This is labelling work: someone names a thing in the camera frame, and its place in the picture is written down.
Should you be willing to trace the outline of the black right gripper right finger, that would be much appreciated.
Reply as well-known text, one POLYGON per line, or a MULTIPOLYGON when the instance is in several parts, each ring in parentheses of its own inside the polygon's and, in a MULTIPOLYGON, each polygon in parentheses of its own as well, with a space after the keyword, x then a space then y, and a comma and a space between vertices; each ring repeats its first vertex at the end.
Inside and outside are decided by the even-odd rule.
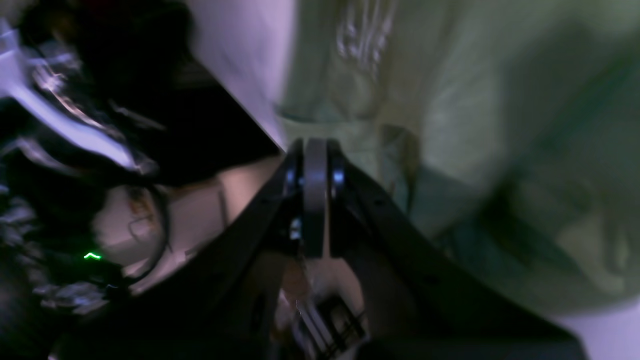
POLYGON ((305 146, 305 256, 327 249, 357 277, 370 342, 358 359, 585 360, 573 334, 438 251, 333 139, 305 146))

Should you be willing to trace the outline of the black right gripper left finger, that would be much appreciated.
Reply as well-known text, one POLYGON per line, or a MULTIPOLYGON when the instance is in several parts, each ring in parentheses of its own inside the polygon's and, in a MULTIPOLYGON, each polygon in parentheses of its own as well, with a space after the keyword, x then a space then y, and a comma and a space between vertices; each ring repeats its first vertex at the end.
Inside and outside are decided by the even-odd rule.
POLYGON ((217 238, 142 294, 109 305, 54 347, 55 360, 265 360, 302 210, 304 142, 217 238))

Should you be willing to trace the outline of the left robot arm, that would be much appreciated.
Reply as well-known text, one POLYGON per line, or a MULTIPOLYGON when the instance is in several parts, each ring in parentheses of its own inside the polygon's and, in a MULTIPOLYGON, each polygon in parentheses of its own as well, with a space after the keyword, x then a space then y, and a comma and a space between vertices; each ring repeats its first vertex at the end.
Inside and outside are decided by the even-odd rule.
POLYGON ((25 154, 27 145, 20 138, 1 151, 1 249, 12 262, 1 280, 38 307, 62 314, 84 315, 130 296, 170 249, 167 196, 149 182, 125 185, 129 202, 142 207, 135 221, 146 222, 154 235, 141 241, 129 230, 146 258, 126 275, 94 230, 108 187, 36 163, 25 154))

